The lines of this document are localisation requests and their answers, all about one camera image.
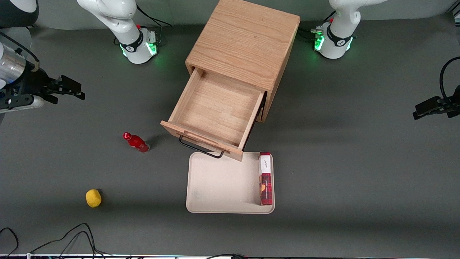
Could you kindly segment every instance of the bottle cap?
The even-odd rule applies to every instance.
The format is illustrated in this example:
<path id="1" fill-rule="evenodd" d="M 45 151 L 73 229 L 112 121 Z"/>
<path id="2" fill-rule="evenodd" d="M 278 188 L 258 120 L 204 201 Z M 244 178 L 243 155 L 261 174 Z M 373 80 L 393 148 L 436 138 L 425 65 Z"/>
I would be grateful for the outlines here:
<path id="1" fill-rule="evenodd" d="M 123 133 L 123 138 L 124 138 L 124 139 L 130 139 L 130 138 L 131 138 L 131 134 L 129 134 L 128 132 L 125 132 L 125 133 Z"/>

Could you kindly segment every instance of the beige tray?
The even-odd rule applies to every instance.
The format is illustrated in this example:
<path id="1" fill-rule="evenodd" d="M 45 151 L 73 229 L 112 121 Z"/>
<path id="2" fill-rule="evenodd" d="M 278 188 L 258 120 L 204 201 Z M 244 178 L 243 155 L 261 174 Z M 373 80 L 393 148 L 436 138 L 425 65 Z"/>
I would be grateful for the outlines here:
<path id="1" fill-rule="evenodd" d="M 193 153 L 189 162 L 187 210 L 192 213 L 272 213 L 275 209 L 273 157 L 273 205 L 261 206 L 259 154 L 244 152 L 239 162 L 225 156 L 215 159 L 200 152 Z"/>

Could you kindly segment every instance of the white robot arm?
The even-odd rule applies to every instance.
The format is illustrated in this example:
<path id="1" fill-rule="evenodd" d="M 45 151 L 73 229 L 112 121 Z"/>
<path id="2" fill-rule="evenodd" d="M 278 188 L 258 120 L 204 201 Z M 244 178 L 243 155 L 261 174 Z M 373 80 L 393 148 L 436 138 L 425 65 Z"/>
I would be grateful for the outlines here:
<path id="1" fill-rule="evenodd" d="M 329 0 L 329 4 L 336 11 L 333 22 L 312 29 L 316 33 L 315 50 L 328 59 L 342 57 L 350 48 L 352 35 L 361 21 L 358 8 L 373 6 L 388 0 Z"/>
<path id="2" fill-rule="evenodd" d="M 123 54 L 134 64 L 142 64 L 157 53 L 155 32 L 138 28 L 132 21 L 135 0 L 77 0 L 107 26 L 120 42 Z"/>

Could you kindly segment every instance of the wall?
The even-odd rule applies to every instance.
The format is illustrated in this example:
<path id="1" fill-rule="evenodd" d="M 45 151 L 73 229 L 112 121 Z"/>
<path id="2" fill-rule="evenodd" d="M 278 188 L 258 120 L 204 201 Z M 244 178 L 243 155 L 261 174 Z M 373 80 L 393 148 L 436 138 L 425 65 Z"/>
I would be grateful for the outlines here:
<path id="1" fill-rule="evenodd" d="M 327 0 L 249 0 L 285 12 L 297 14 L 302 21 L 324 19 L 332 8 Z M 39 0 L 40 27 L 55 29 L 99 29 L 104 25 L 82 9 L 77 1 Z M 171 24 L 204 24 L 218 0 L 137 0 L 137 4 L 150 16 Z M 364 20 L 427 18 L 449 9 L 455 0 L 389 0 L 377 6 L 360 9 Z M 153 24 L 140 12 L 134 21 L 142 25 Z"/>

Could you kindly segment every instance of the metal cylinder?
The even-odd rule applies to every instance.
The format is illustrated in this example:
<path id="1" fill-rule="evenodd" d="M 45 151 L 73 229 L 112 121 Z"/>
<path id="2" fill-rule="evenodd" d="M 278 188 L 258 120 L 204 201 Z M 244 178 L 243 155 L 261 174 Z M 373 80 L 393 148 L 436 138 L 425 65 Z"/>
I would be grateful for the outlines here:
<path id="1" fill-rule="evenodd" d="M 0 79 L 7 84 L 14 82 L 23 74 L 25 66 L 23 56 L 0 42 Z"/>

